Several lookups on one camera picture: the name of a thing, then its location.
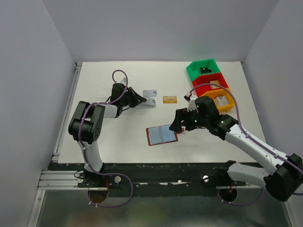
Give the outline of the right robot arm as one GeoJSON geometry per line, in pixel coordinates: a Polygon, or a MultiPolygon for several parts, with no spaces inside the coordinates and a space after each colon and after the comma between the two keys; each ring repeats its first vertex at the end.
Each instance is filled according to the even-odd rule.
{"type": "Polygon", "coordinates": [[[279,201],[287,201],[303,183],[303,160],[297,154],[279,151],[247,130],[227,114],[220,114],[213,99],[202,96],[177,109],[169,129],[176,133],[206,128],[212,135],[231,143],[252,157],[260,168],[235,161],[218,173],[223,185],[241,181],[262,187],[279,201]]]}

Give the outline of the white VIP card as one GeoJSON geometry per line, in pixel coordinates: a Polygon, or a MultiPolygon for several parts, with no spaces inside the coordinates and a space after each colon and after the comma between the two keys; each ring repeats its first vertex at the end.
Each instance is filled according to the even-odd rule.
{"type": "Polygon", "coordinates": [[[146,102],[144,102],[145,105],[156,107],[156,100],[152,97],[147,97],[146,102]]]}
{"type": "Polygon", "coordinates": [[[155,97],[155,96],[157,96],[157,90],[156,89],[143,90],[143,96],[144,97],[155,97]]]}

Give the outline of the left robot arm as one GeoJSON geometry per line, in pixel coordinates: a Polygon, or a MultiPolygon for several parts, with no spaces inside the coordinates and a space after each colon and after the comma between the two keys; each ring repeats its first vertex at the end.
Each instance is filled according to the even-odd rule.
{"type": "Polygon", "coordinates": [[[84,170],[82,179],[89,180],[95,186],[101,186],[105,175],[100,172],[104,167],[99,149],[98,138],[101,134],[105,118],[117,118],[127,108],[135,108],[147,99],[137,94],[132,87],[124,82],[112,86],[111,95],[106,102],[89,103],[80,101],[72,116],[68,133],[78,143],[83,160],[84,170]]]}

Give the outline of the gold credit card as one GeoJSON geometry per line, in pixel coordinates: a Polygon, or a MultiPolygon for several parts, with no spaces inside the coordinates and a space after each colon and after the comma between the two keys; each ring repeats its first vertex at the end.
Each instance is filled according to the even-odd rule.
{"type": "Polygon", "coordinates": [[[163,96],[164,104],[176,104],[178,102],[177,96],[163,96]]]}

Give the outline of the red leather card holder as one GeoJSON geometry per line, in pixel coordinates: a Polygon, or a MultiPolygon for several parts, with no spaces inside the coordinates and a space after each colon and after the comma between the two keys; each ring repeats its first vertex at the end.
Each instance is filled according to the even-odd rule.
{"type": "Polygon", "coordinates": [[[169,127],[170,125],[163,125],[146,128],[148,145],[154,146],[178,141],[179,133],[171,131],[169,127]]]}

